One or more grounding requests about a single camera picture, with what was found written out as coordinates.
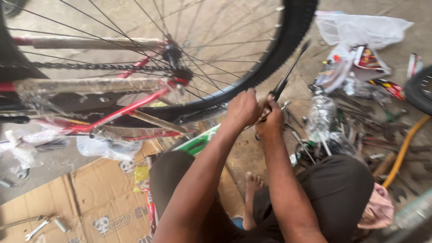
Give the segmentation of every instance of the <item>concrete floor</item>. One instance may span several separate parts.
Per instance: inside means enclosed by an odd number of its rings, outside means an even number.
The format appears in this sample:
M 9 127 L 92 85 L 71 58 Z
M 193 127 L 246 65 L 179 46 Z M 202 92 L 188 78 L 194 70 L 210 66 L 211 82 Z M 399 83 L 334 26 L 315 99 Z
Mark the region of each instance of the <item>concrete floor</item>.
M 392 74 L 385 77 L 385 79 L 403 86 L 407 80 L 406 73 L 408 58 L 411 53 L 421 55 L 424 58 L 425 66 L 432 63 L 432 49 L 430 48 L 429 41 L 430 38 L 432 38 L 432 31 L 430 29 L 432 17 L 429 15 L 427 8 L 424 8 L 423 6 L 430 6 L 430 3 L 423 0 L 367 0 L 362 2 L 327 0 L 321 1 L 318 9 L 322 11 L 338 10 L 347 14 L 389 16 L 414 22 L 415 24 L 405 32 L 405 39 L 402 42 L 390 45 L 378 51 L 382 60 L 392 69 Z M 281 101 L 292 100 L 292 105 L 289 108 L 297 118 L 307 115 L 311 104 L 311 95 L 307 89 L 307 84 L 314 81 L 317 73 L 322 69 L 321 62 L 325 60 L 333 49 L 332 46 L 320 45 L 320 43 L 322 43 L 321 35 L 315 23 L 311 25 L 305 39 L 311 39 L 312 44 L 294 68 L 295 71 L 289 78 L 288 86 L 280 97 Z M 285 75 L 285 72 L 291 66 L 293 57 L 288 60 L 285 66 L 281 67 L 276 73 L 267 79 L 266 82 L 258 86 L 257 94 L 259 97 L 264 97 L 269 90 L 272 90 L 275 87 L 277 82 Z M 365 105 L 373 106 L 377 112 L 376 117 L 383 120 L 385 119 L 385 114 L 378 105 L 359 99 L 356 99 L 356 101 Z M 392 102 L 393 103 L 388 106 L 392 112 L 396 113 L 402 108 L 410 112 L 409 115 L 401 117 L 399 119 L 400 122 L 412 126 L 424 116 L 423 113 L 419 112 L 408 103 L 402 102 L 398 99 L 392 99 Z M 293 126 L 298 130 L 300 129 L 294 123 Z M 432 124 L 431 122 L 428 122 L 424 125 L 422 130 L 417 133 L 411 144 L 432 144 L 432 137 L 428 132 L 431 129 Z M 229 171 L 232 174 L 234 181 L 237 183 L 237 187 L 243 197 L 245 195 L 244 175 L 247 171 L 252 171 L 262 176 L 264 181 L 267 182 L 267 170 L 264 155 L 259 142 L 254 140 L 254 133 L 253 129 L 249 129 L 240 135 L 227 161 Z M 289 154 L 292 154 L 296 142 L 294 141 L 290 131 L 284 134 L 284 139 Z M 368 155 L 382 152 L 382 150 L 375 150 L 374 148 L 367 146 L 364 147 L 363 151 L 364 154 Z M 412 172 L 426 173 L 426 171 L 419 162 L 404 163 L 400 169 L 401 176 L 420 194 L 432 187 L 431 181 L 413 181 L 410 178 L 410 173 Z M 395 211 L 399 211 L 417 199 L 417 197 L 399 181 L 395 180 L 394 183 L 405 189 L 408 195 L 407 200 L 401 199 L 401 203 L 397 203 L 393 200 Z

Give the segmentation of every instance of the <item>cardboard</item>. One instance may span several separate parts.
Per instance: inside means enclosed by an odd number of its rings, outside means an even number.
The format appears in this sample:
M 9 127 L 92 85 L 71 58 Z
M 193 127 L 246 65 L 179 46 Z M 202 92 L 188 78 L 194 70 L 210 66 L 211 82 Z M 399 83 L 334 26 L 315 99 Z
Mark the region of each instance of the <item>cardboard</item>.
M 32 240 L 35 243 L 137 243 L 148 242 L 150 221 L 146 196 L 133 192 L 136 166 L 145 156 L 163 150 L 159 140 L 145 141 L 132 164 L 99 158 L 70 175 L 63 175 L 0 206 L 0 224 L 38 215 L 49 215 Z M 224 169 L 219 185 L 220 199 L 231 216 L 243 215 L 244 203 L 229 172 Z M 54 223 L 60 216 L 70 229 L 63 233 Z M 0 243 L 24 243 L 25 235 L 42 221 L 20 224 L 0 232 Z
M 0 205 L 1 225 L 39 215 L 47 215 L 51 217 L 52 220 L 54 220 L 55 216 L 59 216 L 60 221 L 67 228 L 71 229 L 71 231 L 63 233 L 54 221 L 52 221 L 42 227 L 30 241 L 25 241 L 25 236 L 43 222 L 43 220 L 32 221 L 2 230 L 0 232 L 2 240 L 0 242 L 31 242 L 38 237 L 40 242 L 87 242 L 68 175 L 58 177 L 55 180 Z

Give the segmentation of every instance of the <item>red bicycle frame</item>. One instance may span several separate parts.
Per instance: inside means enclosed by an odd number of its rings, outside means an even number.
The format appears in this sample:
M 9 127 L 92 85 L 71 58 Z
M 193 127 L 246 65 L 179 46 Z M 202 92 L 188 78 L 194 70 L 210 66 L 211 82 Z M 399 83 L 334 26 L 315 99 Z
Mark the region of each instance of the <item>red bicycle frame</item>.
M 141 67 L 141 66 L 145 66 L 146 64 L 148 64 L 149 62 L 149 57 L 145 57 L 143 58 L 141 61 L 137 62 L 134 64 L 134 66 L 137 67 Z M 124 71 L 122 74 L 119 74 L 117 77 L 121 77 L 121 78 L 127 78 L 129 77 L 131 74 L 133 74 L 134 71 L 132 70 L 128 70 L 128 71 Z M 121 108 L 120 110 L 113 112 L 111 114 L 109 114 L 108 116 L 105 116 L 104 118 L 88 124 L 88 125 L 81 125 L 81 124 L 77 124 L 77 123 L 72 123 L 70 126 L 66 127 L 65 130 L 72 130 L 73 133 L 86 133 L 86 132 L 90 132 L 92 130 L 94 130 L 95 128 L 98 128 L 108 122 L 111 122 L 123 115 L 134 115 L 135 114 L 135 109 L 148 104 L 156 99 L 159 99 L 160 97 L 166 95 L 167 93 L 169 93 L 171 90 L 174 90 L 177 88 L 177 84 L 180 83 L 184 86 L 187 86 L 187 81 L 182 79 L 182 78 L 173 78 L 173 80 L 170 80 L 169 82 L 167 82 L 166 86 L 162 89 L 160 89 L 157 92 L 154 92 L 151 95 L 148 95 L 147 97 L 144 97 L 143 99 L 140 99 L 138 101 L 136 101 L 133 104 L 130 104 L 128 106 L 125 106 L 123 108 Z M 6 92 L 14 92 L 15 88 L 13 85 L 13 82 L 5 82 L 5 83 L 0 83 L 0 91 L 6 91 Z M 177 131 L 168 131 L 168 132 L 164 132 L 163 137 L 170 137 L 170 136 L 176 136 L 176 135 L 180 135 L 180 132 Z M 127 140 L 141 140 L 141 139 L 149 139 L 149 138 L 155 138 L 155 137 L 161 137 L 158 135 L 151 135 L 151 136 L 144 136 L 144 137 L 135 137 L 135 138 L 125 138 Z

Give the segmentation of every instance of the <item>bicycle wheel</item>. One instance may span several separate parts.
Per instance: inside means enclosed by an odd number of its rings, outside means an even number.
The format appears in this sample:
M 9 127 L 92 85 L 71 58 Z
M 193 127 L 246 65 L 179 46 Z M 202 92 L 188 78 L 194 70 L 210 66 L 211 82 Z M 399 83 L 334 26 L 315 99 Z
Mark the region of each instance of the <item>bicycle wheel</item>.
M 0 29 L 1 62 L 49 61 L 87 64 L 123 64 L 139 61 L 152 51 L 99 50 L 34 50 L 18 47 L 11 36 L 59 35 L 91 38 L 159 37 L 171 34 L 181 46 L 181 65 L 193 71 L 193 78 L 184 95 L 173 93 L 167 106 L 142 107 L 139 110 L 175 124 L 196 122 L 215 115 L 239 92 L 254 87 L 276 71 L 292 54 L 309 28 L 317 5 L 316 0 L 241 0 L 173 1 L 141 0 L 88 1 L 86 6 L 74 6 L 63 0 L 53 1 L 49 13 L 37 12 L 36 4 L 29 2 L 15 19 L 9 19 Z M 127 16 L 119 15 L 126 7 Z M 83 19 L 69 16 L 79 15 Z M 67 18 L 59 20 L 59 13 Z M 153 66 L 166 65 L 161 58 L 152 58 Z M 7 77 L 3 81 L 26 77 L 109 77 L 118 75 L 109 71 L 67 72 L 37 68 L 1 68 Z M 162 73 L 138 74 L 143 76 Z M 84 122 L 94 122 L 121 107 L 126 99 L 132 101 L 136 94 L 92 94 L 80 103 L 81 95 L 60 93 L 50 101 L 74 114 Z M 111 124 L 119 127 L 155 127 L 147 122 L 122 116 Z
M 432 66 L 425 67 L 405 84 L 407 101 L 420 111 L 432 115 Z

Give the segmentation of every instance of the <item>person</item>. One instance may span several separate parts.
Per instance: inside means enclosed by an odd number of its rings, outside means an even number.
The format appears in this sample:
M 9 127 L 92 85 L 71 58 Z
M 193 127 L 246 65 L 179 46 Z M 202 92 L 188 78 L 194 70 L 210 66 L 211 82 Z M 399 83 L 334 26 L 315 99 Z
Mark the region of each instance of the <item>person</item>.
M 224 211 L 217 188 L 236 138 L 263 110 L 268 117 L 255 127 L 269 185 L 247 174 L 243 230 Z M 156 159 L 150 188 L 160 221 L 153 243 L 349 242 L 374 187 L 371 173 L 352 157 L 334 155 L 296 177 L 283 127 L 272 97 L 257 102 L 255 90 L 249 89 L 229 103 L 226 119 L 196 158 L 172 151 Z

